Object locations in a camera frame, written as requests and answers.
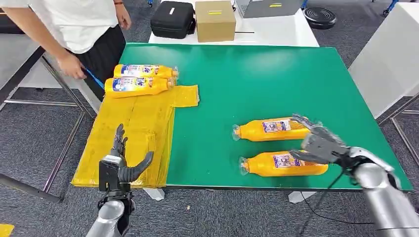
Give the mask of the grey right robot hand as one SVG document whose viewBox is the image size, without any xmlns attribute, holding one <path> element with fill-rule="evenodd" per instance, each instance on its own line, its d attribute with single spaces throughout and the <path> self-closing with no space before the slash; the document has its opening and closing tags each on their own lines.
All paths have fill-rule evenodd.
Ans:
<svg viewBox="0 0 419 237">
<path fill-rule="evenodd" d="M 309 129 L 309 133 L 301 143 L 302 151 L 289 151 L 293 158 L 318 164 L 334 163 L 341 167 L 347 165 L 345 161 L 347 160 L 349 148 L 337 135 L 324 127 L 321 122 L 310 121 L 299 114 L 293 114 L 291 120 Z"/>
</svg>

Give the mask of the person's left hand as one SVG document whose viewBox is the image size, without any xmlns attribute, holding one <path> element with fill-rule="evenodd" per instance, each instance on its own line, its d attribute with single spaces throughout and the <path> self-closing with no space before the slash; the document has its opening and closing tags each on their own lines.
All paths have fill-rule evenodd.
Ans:
<svg viewBox="0 0 419 237">
<path fill-rule="evenodd" d="M 131 27 L 130 15 L 123 2 L 115 2 L 116 16 L 118 19 L 119 26 L 124 30 L 128 30 Z"/>
</svg>

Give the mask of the person's right hand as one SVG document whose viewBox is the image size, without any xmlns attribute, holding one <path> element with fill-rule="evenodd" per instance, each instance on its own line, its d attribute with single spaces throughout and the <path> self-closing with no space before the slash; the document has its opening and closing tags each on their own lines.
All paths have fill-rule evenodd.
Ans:
<svg viewBox="0 0 419 237">
<path fill-rule="evenodd" d="M 86 79 L 86 75 L 83 72 L 84 66 L 80 60 L 69 52 L 58 54 L 56 60 L 62 72 L 75 79 Z"/>
</svg>

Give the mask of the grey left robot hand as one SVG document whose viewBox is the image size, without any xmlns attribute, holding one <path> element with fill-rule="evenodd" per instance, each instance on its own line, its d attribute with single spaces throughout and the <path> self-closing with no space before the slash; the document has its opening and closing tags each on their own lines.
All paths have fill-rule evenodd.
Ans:
<svg viewBox="0 0 419 237">
<path fill-rule="evenodd" d="M 149 151 L 146 153 L 143 161 L 141 161 L 138 165 L 133 167 L 127 166 L 125 160 L 127 140 L 128 137 L 125 136 L 124 126 L 121 123 L 117 127 L 110 155 L 122 159 L 122 164 L 119 166 L 118 171 L 118 178 L 122 183 L 131 183 L 137 180 L 139 176 L 145 171 L 145 169 L 149 167 L 154 157 L 154 152 Z"/>
</svg>

